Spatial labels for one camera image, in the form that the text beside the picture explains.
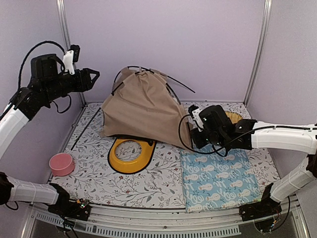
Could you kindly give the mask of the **beige fabric pet tent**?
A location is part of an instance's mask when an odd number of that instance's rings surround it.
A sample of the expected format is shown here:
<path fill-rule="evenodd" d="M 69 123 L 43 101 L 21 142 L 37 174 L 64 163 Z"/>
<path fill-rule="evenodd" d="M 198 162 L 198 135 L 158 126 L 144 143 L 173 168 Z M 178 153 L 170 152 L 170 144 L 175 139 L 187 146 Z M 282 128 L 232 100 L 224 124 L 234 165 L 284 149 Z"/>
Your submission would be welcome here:
<path fill-rule="evenodd" d="M 101 106 L 104 126 L 100 137 L 131 136 L 184 149 L 192 147 L 191 124 L 183 118 L 186 113 L 182 104 L 150 108 L 128 105 L 114 99 L 108 100 L 108 97 Z"/>

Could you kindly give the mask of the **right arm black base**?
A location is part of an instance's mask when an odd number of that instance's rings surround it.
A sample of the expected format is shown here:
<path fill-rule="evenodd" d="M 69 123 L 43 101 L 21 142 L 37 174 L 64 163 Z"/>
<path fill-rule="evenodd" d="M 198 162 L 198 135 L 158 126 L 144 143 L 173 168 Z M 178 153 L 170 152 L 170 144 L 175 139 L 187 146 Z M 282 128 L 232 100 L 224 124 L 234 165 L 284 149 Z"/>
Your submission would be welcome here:
<path fill-rule="evenodd" d="M 275 202 L 270 198 L 270 190 L 273 183 L 265 187 L 260 202 L 254 202 L 250 204 L 244 204 L 239 206 L 239 215 L 242 221 L 249 221 L 259 218 L 264 218 L 271 215 L 279 215 L 282 211 L 280 202 Z M 256 223 L 256 228 L 261 233 L 270 233 L 275 228 L 277 219 L 270 219 L 269 221 L 262 221 Z"/>

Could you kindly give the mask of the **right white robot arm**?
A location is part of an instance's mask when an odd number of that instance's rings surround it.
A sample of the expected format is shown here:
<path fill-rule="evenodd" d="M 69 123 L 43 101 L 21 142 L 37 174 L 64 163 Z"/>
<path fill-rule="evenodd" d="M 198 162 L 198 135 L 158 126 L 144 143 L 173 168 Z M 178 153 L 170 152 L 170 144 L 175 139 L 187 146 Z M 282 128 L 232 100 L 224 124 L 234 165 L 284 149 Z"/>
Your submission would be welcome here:
<path fill-rule="evenodd" d="M 317 126 L 272 124 L 255 119 L 233 123 L 220 105 L 204 109 L 192 105 L 189 115 L 196 124 L 191 138 L 198 149 L 208 144 L 231 149 L 283 149 L 306 153 L 306 158 L 288 175 L 265 189 L 262 201 L 280 203 L 288 195 L 317 179 Z"/>

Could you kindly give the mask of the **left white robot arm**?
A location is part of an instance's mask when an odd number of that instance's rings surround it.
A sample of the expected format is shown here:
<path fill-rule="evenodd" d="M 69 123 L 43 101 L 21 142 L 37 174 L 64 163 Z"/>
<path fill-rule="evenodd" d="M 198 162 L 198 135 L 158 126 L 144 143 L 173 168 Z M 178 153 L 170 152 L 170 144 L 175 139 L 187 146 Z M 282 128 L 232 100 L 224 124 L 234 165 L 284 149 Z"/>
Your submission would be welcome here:
<path fill-rule="evenodd" d="M 0 154 L 8 148 L 26 151 L 28 145 L 35 145 L 35 140 L 21 143 L 24 139 L 19 132 L 29 123 L 42 107 L 49 108 L 58 99 L 69 96 L 72 92 L 85 92 L 93 88 L 99 78 L 98 71 L 84 68 L 74 69 L 77 58 L 66 52 L 63 59 L 55 54 L 47 54 L 31 59 L 31 79 L 26 87 L 21 87 L 9 100 L 0 117 Z M 69 193 L 61 186 L 39 184 L 0 174 L 0 203 L 8 202 L 44 203 L 49 210 L 63 212 L 68 208 L 81 208 L 70 201 Z"/>

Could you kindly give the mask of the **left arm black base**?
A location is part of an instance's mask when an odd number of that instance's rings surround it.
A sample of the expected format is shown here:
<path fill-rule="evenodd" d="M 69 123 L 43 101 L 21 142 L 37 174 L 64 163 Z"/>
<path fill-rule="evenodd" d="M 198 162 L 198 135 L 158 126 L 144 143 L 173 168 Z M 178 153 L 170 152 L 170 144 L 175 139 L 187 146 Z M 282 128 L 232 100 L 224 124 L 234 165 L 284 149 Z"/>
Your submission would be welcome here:
<path fill-rule="evenodd" d="M 56 204 L 48 205 L 48 211 L 59 216 L 88 221 L 91 206 L 89 200 L 81 198 L 75 201 L 64 197 L 58 198 Z"/>

